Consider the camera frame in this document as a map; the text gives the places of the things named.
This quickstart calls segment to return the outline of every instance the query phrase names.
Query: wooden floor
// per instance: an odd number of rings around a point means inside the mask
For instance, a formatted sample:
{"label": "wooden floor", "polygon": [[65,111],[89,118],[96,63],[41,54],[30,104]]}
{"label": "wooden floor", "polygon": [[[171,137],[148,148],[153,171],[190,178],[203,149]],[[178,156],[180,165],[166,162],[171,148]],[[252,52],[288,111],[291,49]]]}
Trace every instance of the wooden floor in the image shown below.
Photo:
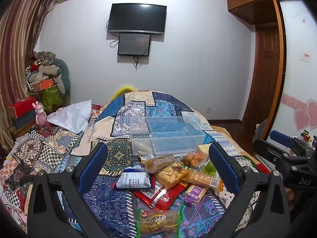
{"label": "wooden floor", "polygon": [[253,151],[252,137],[254,133],[248,132],[240,123],[212,123],[211,125],[225,128],[236,143],[251,156],[255,156]]}

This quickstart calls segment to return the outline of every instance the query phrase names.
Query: door frame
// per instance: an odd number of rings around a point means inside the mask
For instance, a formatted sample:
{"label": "door frame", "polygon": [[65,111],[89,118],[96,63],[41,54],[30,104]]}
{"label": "door frame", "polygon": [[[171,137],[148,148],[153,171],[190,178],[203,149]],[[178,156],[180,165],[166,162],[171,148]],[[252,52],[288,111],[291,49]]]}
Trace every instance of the door frame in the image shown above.
{"label": "door frame", "polygon": [[[273,123],[277,114],[278,107],[280,105],[283,87],[284,87],[285,71],[286,71],[286,35],[284,34],[285,26],[284,26],[280,4],[276,0],[273,0],[273,3],[274,3],[276,17],[277,17],[277,25],[278,25],[278,32],[279,32],[279,39],[280,39],[280,60],[279,60],[278,77],[277,77],[277,83],[275,87],[272,106],[267,118],[267,123],[261,135],[261,139],[264,139],[264,140],[267,139],[270,133],[270,130],[273,126]],[[248,103],[244,112],[242,123],[246,120],[246,116],[249,113],[250,98],[252,97],[252,94],[254,91],[255,76],[257,71],[257,61],[258,61],[258,42],[259,42],[259,36],[258,36],[258,31],[256,30],[256,54],[255,54],[254,70],[253,70],[253,76],[252,76],[252,84],[251,84],[249,99],[248,99]]]}

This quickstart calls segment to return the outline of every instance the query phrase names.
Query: white pillow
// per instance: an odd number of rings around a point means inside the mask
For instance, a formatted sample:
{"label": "white pillow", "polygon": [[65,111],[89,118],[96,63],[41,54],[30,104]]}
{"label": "white pillow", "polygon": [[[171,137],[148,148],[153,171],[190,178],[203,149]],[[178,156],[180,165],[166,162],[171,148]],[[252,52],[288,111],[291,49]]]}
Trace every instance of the white pillow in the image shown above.
{"label": "white pillow", "polygon": [[56,113],[51,113],[47,117],[47,121],[77,134],[88,129],[90,115],[91,100],[88,100],[61,108]]}

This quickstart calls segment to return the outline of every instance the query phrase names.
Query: red box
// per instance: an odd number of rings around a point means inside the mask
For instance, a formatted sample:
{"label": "red box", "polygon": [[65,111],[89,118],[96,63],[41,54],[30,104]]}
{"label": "red box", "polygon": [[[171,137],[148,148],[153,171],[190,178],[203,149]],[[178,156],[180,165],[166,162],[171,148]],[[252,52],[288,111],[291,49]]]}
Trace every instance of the red box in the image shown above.
{"label": "red box", "polygon": [[44,90],[44,89],[51,87],[51,86],[54,86],[53,79],[48,79],[46,81],[35,84],[33,86],[33,91],[39,92],[39,91]]}
{"label": "red box", "polygon": [[9,115],[12,118],[19,118],[25,113],[31,111],[34,109],[32,106],[32,103],[35,103],[35,98],[34,97],[26,97],[25,99],[22,99],[18,102],[16,102],[13,105],[9,106]]}

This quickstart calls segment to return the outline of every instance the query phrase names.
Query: bed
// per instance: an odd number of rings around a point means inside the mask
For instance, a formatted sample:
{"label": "bed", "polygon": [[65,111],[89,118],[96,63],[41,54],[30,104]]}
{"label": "bed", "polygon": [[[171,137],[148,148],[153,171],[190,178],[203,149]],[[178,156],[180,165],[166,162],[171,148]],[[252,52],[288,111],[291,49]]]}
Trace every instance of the bed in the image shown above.
{"label": "bed", "polygon": [[[210,143],[217,141],[228,155],[235,157],[240,165],[250,166],[254,171],[257,171],[259,167],[263,169],[258,161],[232,140],[225,129],[210,126],[199,112],[177,98],[154,91],[130,92],[103,107],[92,105],[89,128],[84,133],[75,134],[47,123],[43,130],[32,131],[15,144],[4,163],[4,168],[0,170],[0,181],[3,189],[2,200],[8,205],[12,216],[22,228],[25,228],[27,220],[32,185],[28,183],[20,187],[20,178],[36,174],[40,169],[47,173],[57,173],[62,172],[67,166],[76,166],[98,142],[103,142],[108,146],[109,156],[96,179],[93,202],[91,202],[92,193],[85,195],[86,202],[99,221],[109,224],[109,219],[113,220],[111,230],[115,231],[115,235],[120,236],[125,233],[128,237],[136,237],[134,232],[129,232],[128,224],[126,229],[122,229],[122,224],[114,221],[118,215],[112,214],[112,211],[105,207],[104,201],[104,189],[108,189],[105,183],[114,182],[123,169],[133,166],[139,160],[137,156],[132,155],[129,140],[131,116],[189,116],[204,131],[206,150]],[[248,222],[258,195],[259,192],[254,192],[249,207],[237,228],[243,228]],[[62,192],[59,193],[59,197],[66,215],[71,216],[71,212],[67,212],[67,202],[63,200]],[[234,194],[229,193],[224,187],[218,196],[208,192],[196,207],[185,206],[180,237],[196,238],[209,232],[224,214],[233,198]],[[180,203],[182,200],[178,198],[172,208],[176,208]],[[141,201],[137,201],[137,207],[141,210],[148,209]],[[70,224],[80,230],[79,225],[74,223],[74,219],[68,218]]]}

